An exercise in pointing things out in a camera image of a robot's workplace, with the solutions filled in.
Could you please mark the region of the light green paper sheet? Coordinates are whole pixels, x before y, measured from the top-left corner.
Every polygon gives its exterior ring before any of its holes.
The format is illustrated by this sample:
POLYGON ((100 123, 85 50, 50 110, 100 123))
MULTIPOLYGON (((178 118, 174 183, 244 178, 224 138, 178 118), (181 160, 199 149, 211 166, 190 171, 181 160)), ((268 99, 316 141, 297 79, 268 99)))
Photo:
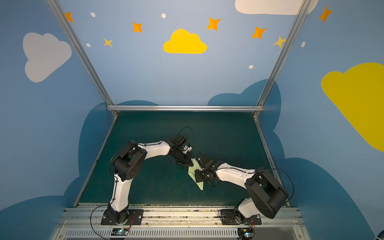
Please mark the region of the light green paper sheet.
POLYGON ((199 187, 199 189, 201 191, 203 191, 204 190, 204 183, 203 182, 199 182, 199 183, 197 182, 197 177, 196 177, 196 173, 195 173, 196 170, 200 171, 201 168, 200 168, 198 162, 196 161, 196 159, 191 159, 191 160, 192 160, 193 166, 188 168, 188 175, 192 178, 192 180, 199 187))

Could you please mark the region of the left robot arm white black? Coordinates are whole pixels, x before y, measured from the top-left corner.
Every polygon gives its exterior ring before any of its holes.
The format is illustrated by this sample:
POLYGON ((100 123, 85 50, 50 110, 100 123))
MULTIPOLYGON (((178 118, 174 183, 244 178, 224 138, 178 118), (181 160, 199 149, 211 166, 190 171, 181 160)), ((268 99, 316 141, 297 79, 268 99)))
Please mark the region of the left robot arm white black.
POLYGON ((129 214, 129 193, 134 178, 141 171, 145 160, 158 156, 171 156, 175 164, 192 167, 192 146, 187 138, 177 134, 172 140, 154 143, 130 141, 119 149, 111 160, 115 178, 112 199, 103 213, 102 225, 125 225, 134 223, 129 214))

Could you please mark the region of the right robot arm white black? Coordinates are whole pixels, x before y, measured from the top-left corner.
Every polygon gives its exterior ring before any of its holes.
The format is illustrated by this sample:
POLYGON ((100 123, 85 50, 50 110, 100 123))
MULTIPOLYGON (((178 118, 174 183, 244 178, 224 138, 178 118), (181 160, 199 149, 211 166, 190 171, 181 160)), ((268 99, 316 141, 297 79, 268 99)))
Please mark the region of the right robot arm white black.
POLYGON ((246 170, 227 163, 215 163, 206 155, 192 159, 192 164, 190 176, 197 184, 220 180, 248 191, 250 197, 241 200, 232 210, 219 211, 224 225, 250 224, 251 220, 260 225, 260 215, 275 218, 289 199, 288 192, 266 168, 246 170))

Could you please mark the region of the dark green table mat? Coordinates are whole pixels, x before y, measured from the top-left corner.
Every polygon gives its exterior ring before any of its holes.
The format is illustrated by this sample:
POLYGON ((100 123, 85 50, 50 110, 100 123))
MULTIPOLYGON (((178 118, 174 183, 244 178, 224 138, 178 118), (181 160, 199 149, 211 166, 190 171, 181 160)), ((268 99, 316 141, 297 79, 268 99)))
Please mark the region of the dark green table mat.
MULTIPOLYGON (((81 203, 108 203, 114 178, 109 166, 113 155, 130 141, 153 143, 171 140, 177 134, 188 138, 194 155, 206 154, 244 169, 269 168, 266 152, 250 113, 122 112, 80 199, 81 203)), ((131 204, 236 205, 248 198, 246 189, 228 182, 201 191, 171 157, 151 158, 143 164, 129 193, 131 204)))

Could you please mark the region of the back horizontal aluminium bar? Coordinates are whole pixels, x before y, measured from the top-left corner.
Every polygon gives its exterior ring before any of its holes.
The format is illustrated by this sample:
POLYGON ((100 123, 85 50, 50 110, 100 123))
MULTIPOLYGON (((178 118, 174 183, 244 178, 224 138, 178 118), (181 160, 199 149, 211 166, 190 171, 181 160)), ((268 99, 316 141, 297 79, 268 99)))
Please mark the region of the back horizontal aluminium bar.
POLYGON ((134 106, 107 105, 109 111, 159 112, 262 112, 263 106, 134 106))

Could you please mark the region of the right green controller board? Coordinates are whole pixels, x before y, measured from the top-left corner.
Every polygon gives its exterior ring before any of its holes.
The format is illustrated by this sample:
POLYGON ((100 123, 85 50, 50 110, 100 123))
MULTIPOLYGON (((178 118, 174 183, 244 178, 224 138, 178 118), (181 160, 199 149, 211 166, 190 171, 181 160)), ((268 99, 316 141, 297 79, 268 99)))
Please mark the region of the right green controller board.
POLYGON ((241 239, 252 239, 254 231, 251 228, 238 228, 238 236, 241 239))

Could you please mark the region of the green controller board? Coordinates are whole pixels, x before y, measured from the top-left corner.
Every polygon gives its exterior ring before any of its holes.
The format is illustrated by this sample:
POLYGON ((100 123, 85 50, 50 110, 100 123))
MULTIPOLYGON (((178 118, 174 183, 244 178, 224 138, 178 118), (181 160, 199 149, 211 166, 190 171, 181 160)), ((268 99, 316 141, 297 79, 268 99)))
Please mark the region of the green controller board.
POLYGON ((238 228, 238 236, 241 239, 252 239, 254 231, 251 228, 238 228))
POLYGON ((128 228, 113 228, 111 236, 127 236, 130 232, 128 228))

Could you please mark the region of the left green controller board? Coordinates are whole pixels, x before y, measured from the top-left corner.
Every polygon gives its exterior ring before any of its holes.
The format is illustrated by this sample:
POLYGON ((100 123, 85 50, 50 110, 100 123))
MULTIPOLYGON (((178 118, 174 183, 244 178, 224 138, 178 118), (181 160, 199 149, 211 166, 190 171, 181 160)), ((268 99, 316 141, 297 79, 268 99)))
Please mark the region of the left green controller board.
POLYGON ((130 232, 128 228, 113 228, 111 236, 127 236, 130 232))

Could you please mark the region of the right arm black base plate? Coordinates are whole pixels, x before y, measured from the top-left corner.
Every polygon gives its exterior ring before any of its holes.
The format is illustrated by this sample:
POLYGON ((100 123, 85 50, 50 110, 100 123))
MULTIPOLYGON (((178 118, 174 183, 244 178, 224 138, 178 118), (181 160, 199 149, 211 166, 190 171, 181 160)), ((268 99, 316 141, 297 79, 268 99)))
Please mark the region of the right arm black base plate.
POLYGON ((223 225, 261 225, 261 216, 254 215, 249 218, 241 215, 239 211, 222 209, 218 212, 218 217, 221 220, 223 225))

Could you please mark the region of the aluminium front rail bed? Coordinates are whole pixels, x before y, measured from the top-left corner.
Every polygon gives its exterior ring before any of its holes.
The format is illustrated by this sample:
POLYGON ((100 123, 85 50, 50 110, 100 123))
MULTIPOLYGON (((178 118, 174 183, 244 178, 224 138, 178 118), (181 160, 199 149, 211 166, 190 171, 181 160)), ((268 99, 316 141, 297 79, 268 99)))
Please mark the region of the aluminium front rail bed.
POLYGON ((141 225, 101 225, 105 206, 81 204, 64 210, 53 240, 308 240, 298 208, 283 207, 273 219, 261 216, 261 225, 223 225, 218 217, 232 206, 131 205, 143 209, 141 225), (127 236, 111 236, 113 228, 128 228, 127 236), (241 239, 238 228, 251 228, 252 239, 241 239))

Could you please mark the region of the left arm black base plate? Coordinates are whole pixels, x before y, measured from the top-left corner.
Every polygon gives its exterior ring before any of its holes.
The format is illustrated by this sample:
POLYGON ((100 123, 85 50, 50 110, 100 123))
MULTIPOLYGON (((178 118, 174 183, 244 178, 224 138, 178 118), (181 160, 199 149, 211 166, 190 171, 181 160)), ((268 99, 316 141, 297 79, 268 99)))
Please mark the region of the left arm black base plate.
POLYGON ((141 225, 143 214, 143 209, 133 209, 119 213, 114 210, 105 210, 101 225, 141 225))

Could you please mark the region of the left aluminium frame post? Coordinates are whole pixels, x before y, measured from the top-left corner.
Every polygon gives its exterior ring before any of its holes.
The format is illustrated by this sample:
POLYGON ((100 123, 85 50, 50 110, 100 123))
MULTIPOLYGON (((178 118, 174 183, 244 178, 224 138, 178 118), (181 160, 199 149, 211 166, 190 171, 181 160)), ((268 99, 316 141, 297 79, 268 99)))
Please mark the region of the left aluminium frame post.
POLYGON ((60 2, 56 1, 56 0, 46 0, 46 2, 49 5, 52 12, 54 13, 58 22, 60 23, 62 29, 66 33, 68 39, 70 40, 70 42, 71 42, 72 46, 74 47, 77 55, 79 56, 80 60, 82 61, 84 67, 86 68, 87 72, 89 73, 91 79, 93 80, 94 84, 96 85, 97 89, 99 90, 104 101, 107 103, 107 105, 113 105, 114 103, 112 101, 112 98, 108 94, 107 89, 105 88, 101 78, 99 77, 96 69, 92 65, 91 60, 89 59, 88 55, 86 54, 86 51, 85 51, 84 47, 82 46, 75 30, 71 26, 71 22, 66 17, 66 14, 65 14, 60 2))

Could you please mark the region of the aluminium frame post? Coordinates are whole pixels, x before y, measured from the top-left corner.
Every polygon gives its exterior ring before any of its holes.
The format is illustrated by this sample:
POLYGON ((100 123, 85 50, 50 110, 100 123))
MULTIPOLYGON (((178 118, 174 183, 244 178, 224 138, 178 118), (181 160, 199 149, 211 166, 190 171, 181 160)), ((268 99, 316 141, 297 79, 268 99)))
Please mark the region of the aluminium frame post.
POLYGON ((268 98, 268 95, 270 91, 272 90, 272 87, 284 65, 284 62, 286 61, 286 58, 293 46, 293 43, 306 19, 306 16, 308 14, 308 9, 311 5, 311 0, 305 0, 302 2, 301 6, 299 7, 299 11, 293 21, 293 24, 288 32, 286 41, 284 42, 284 45, 282 46, 282 50, 279 53, 278 59, 274 65, 274 68, 271 72, 270 77, 268 78, 268 81, 261 93, 261 96, 258 100, 257 106, 263 106, 265 101, 268 98))
POLYGON ((84 67, 86 68, 87 72, 89 73, 91 79, 93 80, 94 84, 96 85, 97 89, 99 90, 104 101, 107 103, 107 105, 113 105, 114 103, 112 101, 112 98, 108 94, 107 89, 105 88, 101 78, 99 77, 96 69, 92 65, 91 60, 89 59, 88 55, 86 54, 86 51, 85 51, 84 47, 82 46, 75 30, 71 26, 71 22, 66 17, 66 14, 65 14, 60 2, 56 1, 56 0, 46 0, 46 2, 49 5, 52 12, 54 13, 58 22, 60 23, 62 29, 66 33, 68 39, 70 40, 70 42, 71 42, 72 46, 74 47, 77 55, 79 56, 80 60, 82 61, 84 67))

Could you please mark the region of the right aluminium frame post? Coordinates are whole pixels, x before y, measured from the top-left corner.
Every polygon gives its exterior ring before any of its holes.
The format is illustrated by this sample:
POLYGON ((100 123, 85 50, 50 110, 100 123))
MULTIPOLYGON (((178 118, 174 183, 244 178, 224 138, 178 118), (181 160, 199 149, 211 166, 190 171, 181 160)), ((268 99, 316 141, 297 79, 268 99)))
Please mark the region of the right aluminium frame post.
POLYGON ((278 59, 274 65, 274 68, 271 72, 270 77, 268 78, 268 81, 261 93, 261 96, 258 100, 257 106, 263 106, 265 101, 268 98, 268 95, 270 91, 272 90, 272 87, 284 65, 284 62, 286 61, 286 58, 293 46, 293 43, 306 19, 306 16, 308 14, 308 9, 311 5, 311 0, 305 0, 302 2, 301 6, 299 7, 299 11, 293 21, 293 24, 288 32, 286 41, 284 42, 284 45, 282 46, 282 50, 279 53, 278 59))

